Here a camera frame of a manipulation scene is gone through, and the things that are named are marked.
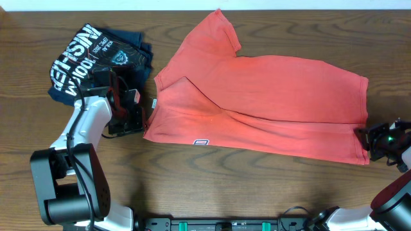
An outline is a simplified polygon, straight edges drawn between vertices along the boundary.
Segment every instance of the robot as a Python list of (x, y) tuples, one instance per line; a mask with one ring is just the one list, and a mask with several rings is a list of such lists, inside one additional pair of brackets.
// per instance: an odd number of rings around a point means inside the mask
[[(391, 126), (382, 123), (356, 131), (363, 148), (370, 151), (371, 160), (387, 157), (388, 166), (396, 164), (404, 173), (382, 190), (369, 207), (333, 207), (315, 218), (142, 220), (131, 208), (111, 200), (96, 154), (106, 126), (116, 137), (144, 130), (138, 91), (121, 92), (115, 73), (110, 72), (108, 78), (109, 87), (82, 90), (76, 85), (74, 112), (61, 136), (50, 148), (31, 156), (40, 215), (46, 225), (62, 225), (63, 230), (101, 231), (411, 230), (411, 123), (400, 119)], [(77, 183), (57, 183), (68, 175), (76, 175)]]

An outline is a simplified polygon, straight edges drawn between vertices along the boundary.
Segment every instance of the white background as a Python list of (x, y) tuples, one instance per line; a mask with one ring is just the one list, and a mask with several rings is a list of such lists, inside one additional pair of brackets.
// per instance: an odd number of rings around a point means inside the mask
[(411, 0), (0, 0), (6, 11), (71, 10), (380, 10)]

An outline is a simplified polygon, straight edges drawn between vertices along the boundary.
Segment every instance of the wood grain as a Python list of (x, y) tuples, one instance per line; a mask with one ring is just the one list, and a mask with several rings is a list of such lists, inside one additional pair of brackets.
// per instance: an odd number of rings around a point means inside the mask
[[(49, 68), (85, 22), (142, 31), (153, 45), (153, 77), (209, 12), (12, 12), (0, 29), (0, 229), (61, 230), (40, 219), (29, 165), (66, 126), (73, 108), (48, 95)], [(410, 11), (224, 12), (242, 56), (323, 60), (369, 79), (369, 123), (411, 119)], [(142, 134), (102, 140), (98, 156), (112, 198), (146, 214), (278, 216), (370, 204), (400, 174), (385, 160), (338, 164), (256, 151), (156, 144)]]

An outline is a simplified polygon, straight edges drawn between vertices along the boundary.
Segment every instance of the wooden surface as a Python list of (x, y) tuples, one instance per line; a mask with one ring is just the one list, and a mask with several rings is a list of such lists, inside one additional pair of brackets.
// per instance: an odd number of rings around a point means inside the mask
[[(39, 216), (30, 155), (60, 135), (73, 108), (47, 94), (49, 68), (85, 22), (142, 31), (153, 45), (153, 77), (208, 12), (26, 12), (0, 22), (0, 229), (61, 230)], [(324, 60), (368, 77), (369, 123), (411, 119), (410, 11), (224, 12), (241, 56)], [(294, 205), (318, 212), (369, 205), (400, 174), (369, 166), (256, 151), (156, 144), (142, 134), (100, 141), (112, 198), (143, 214), (278, 216)]]

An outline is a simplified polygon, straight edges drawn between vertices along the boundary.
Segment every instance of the shirt logo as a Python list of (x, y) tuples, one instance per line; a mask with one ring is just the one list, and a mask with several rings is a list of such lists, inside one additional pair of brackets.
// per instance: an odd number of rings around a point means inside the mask
[(194, 141), (194, 145), (208, 145), (210, 141), (207, 139), (197, 139)]
[(115, 64), (118, 65), (123, 65), (126, 64), (128, 61), (126, 53), (124, 51), (118, 51), (116, 55), (114, 55), (113, 59), (111, 62), (114, 62)]

